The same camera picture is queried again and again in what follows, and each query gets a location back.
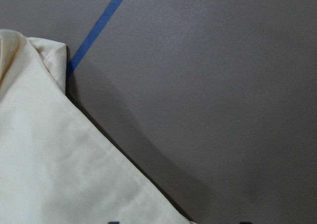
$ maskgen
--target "gray surface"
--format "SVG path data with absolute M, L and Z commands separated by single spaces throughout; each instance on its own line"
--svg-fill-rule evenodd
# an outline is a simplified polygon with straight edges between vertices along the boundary
M 110 0 L 0 0 L 70 56 Z M 317 220 L 317 0 L 124 0 L 69 81 L 196 222 Z

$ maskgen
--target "blue painter's tape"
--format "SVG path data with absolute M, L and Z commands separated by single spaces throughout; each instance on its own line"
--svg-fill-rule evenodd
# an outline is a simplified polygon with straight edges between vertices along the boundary
M 94 43 L 95 39 L 98 37 L 100 32 L 109 22 L 110 18 L 112 17 L 114 12 L 117 10 L 119 5 L 122 3 L 122 1 L 123 0 L 111 0 L 107 8 L 104 10 L 102 15 L 100 16 L 100 18 L 97 20 L 93 28 L 90 30 L 89 34 L 87 35 L 83 43 L 80 45 L 80 47 L 76 51 L 73 58 L 67 64 L 67 70 L 66 70 L 67 79 L 74 72 L 75 68 L 78 66 L 80 61 L 84 58 L 85 54 L 87 53 L 89 48 L 92 46 L 92 44 Z

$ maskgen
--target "cloth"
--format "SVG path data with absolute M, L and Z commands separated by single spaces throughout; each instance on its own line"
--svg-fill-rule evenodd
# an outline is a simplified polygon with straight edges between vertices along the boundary
M 65 44 L 0 30 L 0 223 L 190 223 L 65 96 L 65 67 Z

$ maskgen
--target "cream fabric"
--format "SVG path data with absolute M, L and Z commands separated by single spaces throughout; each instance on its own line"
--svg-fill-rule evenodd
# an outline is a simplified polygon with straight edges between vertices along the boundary
M 188 224 L 65 96 L 65 65 L 0 30 L 0 223 Z

